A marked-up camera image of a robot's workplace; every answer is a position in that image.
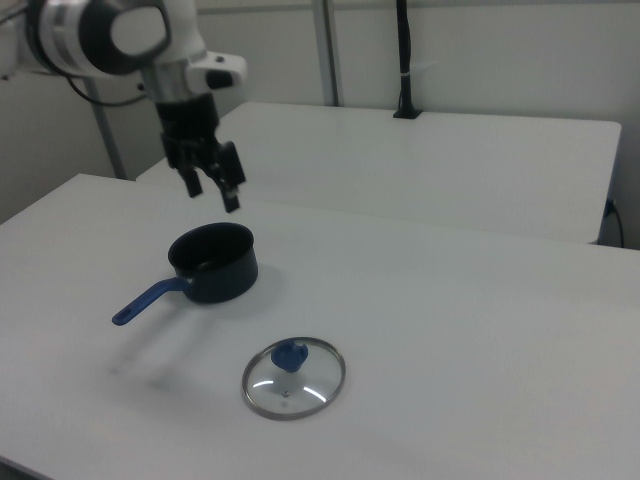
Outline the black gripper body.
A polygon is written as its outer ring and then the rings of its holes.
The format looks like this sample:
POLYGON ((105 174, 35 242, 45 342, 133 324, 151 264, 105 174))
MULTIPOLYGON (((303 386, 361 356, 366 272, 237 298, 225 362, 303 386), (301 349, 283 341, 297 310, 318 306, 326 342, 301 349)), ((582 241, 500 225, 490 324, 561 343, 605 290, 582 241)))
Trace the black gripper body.
POLYGON ((198 95, 182 102, 156 103, 162 126, 161 141, 167 156, 177 155, 184 146, 197 146, 216 155, 219 142, 215 130, 219 116, 211 93, 198 95))

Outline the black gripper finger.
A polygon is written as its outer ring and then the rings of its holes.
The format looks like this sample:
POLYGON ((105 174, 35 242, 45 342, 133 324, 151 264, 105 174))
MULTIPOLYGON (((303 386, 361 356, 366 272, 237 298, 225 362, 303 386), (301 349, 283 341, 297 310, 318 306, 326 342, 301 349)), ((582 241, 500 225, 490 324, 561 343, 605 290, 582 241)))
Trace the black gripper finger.
POLYGON ((225 211, 232 213, 240 208, 239 186, 246 182, 236 147, 233 142, 214 146, 209 177, 220 190, 225 211))
POLYGON ((190 197, 200 195, 202 187, 193 164, 193 145, 188 141, 175 139, 166 133, 161 134, 161 141, 168 165, 178 172, 186 186, 188 195, 190 197))

